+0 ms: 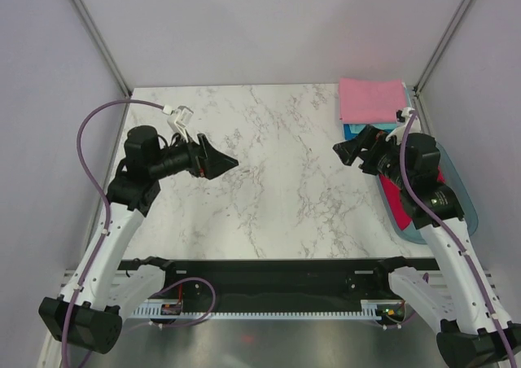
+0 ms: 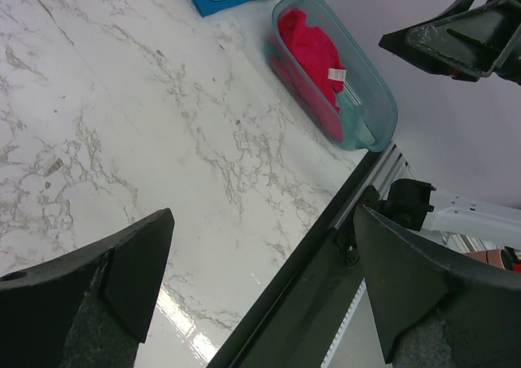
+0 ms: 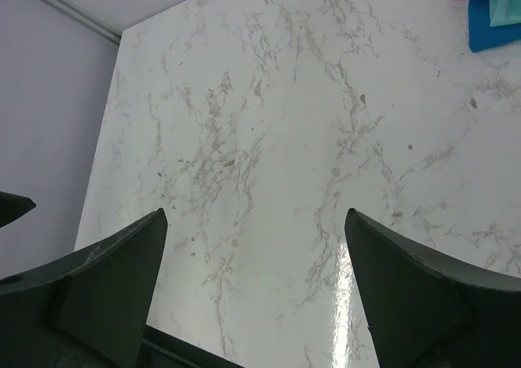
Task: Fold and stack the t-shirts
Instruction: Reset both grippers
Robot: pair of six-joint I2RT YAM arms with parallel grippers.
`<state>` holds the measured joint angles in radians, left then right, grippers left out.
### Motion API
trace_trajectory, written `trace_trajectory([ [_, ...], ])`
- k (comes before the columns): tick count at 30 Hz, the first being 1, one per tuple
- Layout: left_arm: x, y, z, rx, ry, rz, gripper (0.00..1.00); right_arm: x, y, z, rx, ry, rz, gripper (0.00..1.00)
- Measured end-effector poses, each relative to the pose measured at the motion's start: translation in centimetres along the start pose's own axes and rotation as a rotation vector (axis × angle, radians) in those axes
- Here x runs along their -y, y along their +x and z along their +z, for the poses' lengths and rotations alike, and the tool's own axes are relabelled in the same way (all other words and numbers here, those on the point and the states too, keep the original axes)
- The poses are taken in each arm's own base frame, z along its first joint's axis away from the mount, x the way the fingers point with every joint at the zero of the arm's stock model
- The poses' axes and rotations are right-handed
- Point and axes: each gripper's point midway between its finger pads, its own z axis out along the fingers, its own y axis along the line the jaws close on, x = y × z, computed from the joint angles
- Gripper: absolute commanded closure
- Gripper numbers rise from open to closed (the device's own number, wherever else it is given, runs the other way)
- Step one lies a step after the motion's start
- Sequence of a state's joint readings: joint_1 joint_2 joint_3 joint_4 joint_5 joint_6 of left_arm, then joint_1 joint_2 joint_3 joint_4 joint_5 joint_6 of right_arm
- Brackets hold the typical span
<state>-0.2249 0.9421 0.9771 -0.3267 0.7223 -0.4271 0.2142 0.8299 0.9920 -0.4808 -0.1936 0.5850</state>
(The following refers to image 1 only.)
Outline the pink t shirt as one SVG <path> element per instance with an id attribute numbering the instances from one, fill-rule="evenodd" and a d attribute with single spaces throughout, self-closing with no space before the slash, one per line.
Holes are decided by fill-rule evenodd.
<path id="1" fill-rule="evenodd" d="M 341 78 L 339 117 L 345 124 L 389 123 L 406 107 L 401 80 L 363 81 Z"/>

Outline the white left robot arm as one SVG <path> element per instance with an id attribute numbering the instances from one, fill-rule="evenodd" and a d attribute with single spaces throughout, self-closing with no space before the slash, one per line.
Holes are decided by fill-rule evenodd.
<path id="1" fill-rule="evenodd" d="M 204 134 L 162 147 L 157 130 L 149 125 L 132 128 L 124 143 L 125 156 L 106 193 L 108 210 L 77 270 L 58 297 L 46 297 L 38 313 L 53 338 L 91 352 L 108 353 L 118 340 L 125 320 L 157 293 L 170 297 L 178 277 L 169 271 L 171 260 L 156 256 L 139 261 L 138 270 L 118 286 L 116 271 L 130 240 L 160 193 L 160 180 L 188 172 L 212 180 L 239 162 L 215 149 Z"/>

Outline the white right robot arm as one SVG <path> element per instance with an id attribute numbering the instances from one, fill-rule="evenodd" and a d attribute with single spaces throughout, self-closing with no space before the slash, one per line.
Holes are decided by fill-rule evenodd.
<path id="1" fill-rule="evenodd" d="M 462 206 L 439 179 L 440 150 L 422 133 L 401 140 L 372 125 L 355 138 L 333 146 L 341 162 L 361 159 L 360 170 L 387 178 L 414 227 L 431 249 L 449 297 L 444 298 L 402 257 L 381 261 L 374 291 L 395 294 L 436 335 L 437 348 L 449 367 L 481 367 L 500 361 L 518 365 L 520 325 L 501 305 L 481 267 L 468 235 Z"/>

